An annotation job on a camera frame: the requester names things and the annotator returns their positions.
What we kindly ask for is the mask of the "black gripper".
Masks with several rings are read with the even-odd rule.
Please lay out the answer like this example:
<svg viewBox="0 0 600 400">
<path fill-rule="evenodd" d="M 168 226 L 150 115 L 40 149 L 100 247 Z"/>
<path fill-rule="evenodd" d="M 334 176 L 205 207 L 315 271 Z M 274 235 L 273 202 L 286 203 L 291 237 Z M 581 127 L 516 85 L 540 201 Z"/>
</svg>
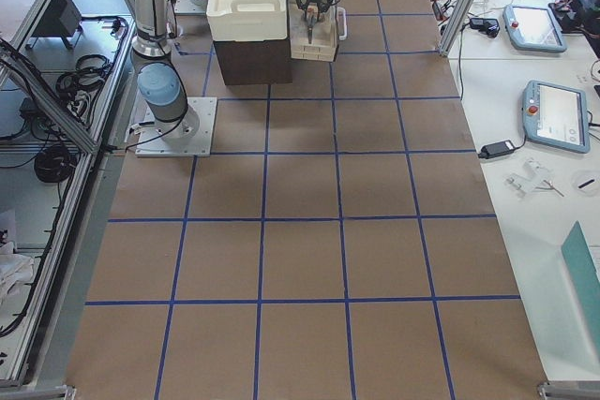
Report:
<svg viewBox="0 0 600 400">
<path fill-rule="evenodd" d="M 334 5 L 334 0 L 294 0 L 296 6 L 304 12 L 304 17 L 308 16 L 308 9 L 315 7 L 317 9 L 317 17 L 327 13 L 331 6 Z M 307 42 L 311 43 L 313 39 L 313 29 L 315 24 L 315 16 L 311 15 L 307 19 Z"/>
</svg>

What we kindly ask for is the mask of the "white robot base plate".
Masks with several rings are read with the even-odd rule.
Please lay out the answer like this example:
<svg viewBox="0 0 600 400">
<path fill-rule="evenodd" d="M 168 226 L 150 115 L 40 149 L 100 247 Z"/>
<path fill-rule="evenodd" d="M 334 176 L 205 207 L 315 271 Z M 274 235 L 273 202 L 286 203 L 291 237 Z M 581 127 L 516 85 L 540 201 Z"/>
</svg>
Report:
<svg viewBox="0 0 600 400">
<path fill-rule="evenodd" d="M 218 100 L 215 97 L 189 97 L 187 114 L 180 124 L 156 122 L 149 106 L 141 130 L 142 144 L 133 148 L 137 157 L 187 157 L 211 155 Z"/>
</svg>

